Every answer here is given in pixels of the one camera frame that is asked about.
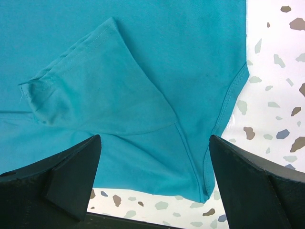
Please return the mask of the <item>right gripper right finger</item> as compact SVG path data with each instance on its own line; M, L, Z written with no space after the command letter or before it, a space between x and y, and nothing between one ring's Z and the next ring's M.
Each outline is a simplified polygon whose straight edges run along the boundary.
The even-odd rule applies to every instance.
M231 229L303 229L305 175L212 135L209 151Z

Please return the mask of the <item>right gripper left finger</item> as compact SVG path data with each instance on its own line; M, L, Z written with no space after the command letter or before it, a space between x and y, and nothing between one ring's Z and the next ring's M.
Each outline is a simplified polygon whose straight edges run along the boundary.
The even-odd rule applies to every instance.
M87 212L101 137L0 176L2 229L97 229Z

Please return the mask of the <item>teal t shirt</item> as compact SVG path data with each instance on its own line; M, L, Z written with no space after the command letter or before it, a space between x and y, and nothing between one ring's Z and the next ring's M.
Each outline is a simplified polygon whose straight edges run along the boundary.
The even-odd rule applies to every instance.
M3 0L0 170L98 134L95 187L204 203L248 77L244 0Z

